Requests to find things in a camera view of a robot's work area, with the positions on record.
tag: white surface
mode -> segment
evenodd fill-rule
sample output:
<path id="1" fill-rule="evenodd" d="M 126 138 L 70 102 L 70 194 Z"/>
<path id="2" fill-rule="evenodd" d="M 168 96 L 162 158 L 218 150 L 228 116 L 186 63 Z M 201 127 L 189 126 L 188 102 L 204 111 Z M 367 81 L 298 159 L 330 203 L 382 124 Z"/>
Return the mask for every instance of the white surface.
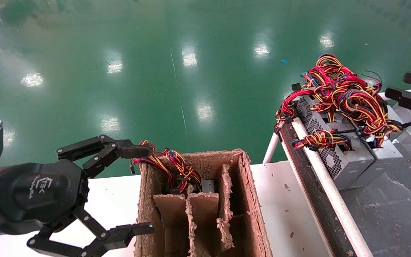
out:
<path id="1" fill-rule="evenodd" d="M 332 256 L 290 162 L 251 165 L 251 170 L 274 257 Z"/>
<path id="2" fill-rule="evenodd" d="M 251 165 L 261 204 L 269 243 L 274 257 L 328 257 L 325 242 L 290 163 L 282 161 Z M 139 199 L 140 176 L 91 179 L 85 209 L 106 229 L 135 223 Z M 23 257 L 41 257 L 26 246 L 35 232 L 21 236 L 0 236 L 0 257 L 15 253 Z M 93 241 L 94 236 L 79 221 L 51 237 L 78 247 Z M 134 241 L 126 249 L 112 250 L 105 257 L 133 256 Z"/>
<path id="3" fill-rule="evenodd" d="M 299 118 L 294 118 L 292 125 L 298 138 L 305 138 L 308 135 L 304 125 L 302 124 Z M 307 147 L 304 147 L 304 151 L 312 166 L 315 167 L 316 177 L 318 178 L 318 181 L 323 187 L 324 192 L 328 196 L 329 202 L 333 206 L 337 218 L 343 226 L 345 234 L 347 234 L 347 238 L 349 239 L 356 253 L 356 256 L 373 256 L 370 252 L 369 247 L 366 244 L 366 241 L 362 237 L 361 232 L 357 228 L 356 223 L 354 222 L 354 219 L 347 208 L 347 205 L 345 205 L 344 200 L 339 194 L 339 191 L 337 190 L 337 187 L 334 184 L 333 179 L 331 178 L 331 176 L 328 173 L 328 170 L 324 166 L 323 161 L 320 158 L 320 155 L 318 154 L 318 152 L 311 151 Z"/>

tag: cardboard compartment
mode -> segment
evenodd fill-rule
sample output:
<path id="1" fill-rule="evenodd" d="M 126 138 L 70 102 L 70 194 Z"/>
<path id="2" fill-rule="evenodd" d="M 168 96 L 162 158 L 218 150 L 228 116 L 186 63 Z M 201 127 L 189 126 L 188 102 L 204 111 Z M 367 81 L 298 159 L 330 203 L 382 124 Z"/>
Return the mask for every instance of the cardboard compartment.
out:
<path id="1" fill-rule="evenodd" d="M 186 153 L 187 164 L 214 180 L 214 193 L 165 195 L 165 175 L 142 164 L 138 222 L 155 225 L 138 236 L 137 257 L 271 257 L 258 197 L 242 150 Z"/>

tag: black robotic claw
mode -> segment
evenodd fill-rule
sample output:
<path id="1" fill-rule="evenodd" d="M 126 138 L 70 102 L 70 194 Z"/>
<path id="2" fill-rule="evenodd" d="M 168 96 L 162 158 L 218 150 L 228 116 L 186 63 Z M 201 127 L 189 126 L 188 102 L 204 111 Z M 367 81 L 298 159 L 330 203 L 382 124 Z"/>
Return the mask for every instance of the black robotic claw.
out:
<path id="1" fill-rule="evenodd" d="M 113 140 L 101 135 L 57 150 L 55 163 L 25 163 L 0 167 L 0 234 L 21 235 L 39 231 L 28 247 L 57 257 L 100 257 L 107 251 L 127 247 L 132 237 L 150 234 L 149 223 L 117 226 L 105 230 L 84 210 L 88 201 L 88 179 L 96 177 L 118 158 L 146 157 L 149 145 Z M 94 155 L 83 168 L 73 161 Z M 96 239 L 84 249 L 50 241 L 76 219 Z"/>
<path id="2" fill-rule="evenodd" d="M 76 161 L 95 155 L 83 165 L 83 171 L 94 178 L 116 159 L 147 157 L 153 154 L 149 145 L 134 145 L 131 140 L 113 140 L 106 135 L 90 138 L 57 150 L 58 159 Z"/>
<path id="3" fill-rule="evenodd" d="M 103 231 L 96 236 L 91 244 L 82 249 L 50 241 L 49 237 L 53 230 L 44 227 L 37 235 L 29 239 L 26 245 L 36 252 L 55 257 L 101 257 L 109 250 L 128 247 L 134 236 L 152 234 L 153 232 L 155 232 L 155 227 L 151 223 L 117 226 Z"/>
<path id="4" fill-rule="evenodd" d="M 101 257 L 109 250 L 127 247 L 134 236 L 153 233 L 155 229 L 150 223 L 117 226 L 106 231 L 83 208 L 88 196 L 88 178 L 96 177 L 120 157 L 132 159 L 146 157 L 152 153 L 153 148 L 149 145 L 134 145 L 131 140 L 113 140 L 106 135 L 59 148 L 59 160 L 67 159 L 72 162 L 94 155 L 83 165 L 80 179 L 79 193 L 86 192 L 83 195 L 85 201 L 76 202 L 55 221 L 45 224 L 26 245 L 36 252 L 56 257 Z M 81 249 L 49 239 L 52 233 L 64 229 L 76 218 L 96 236 L 91 244 Z"/>

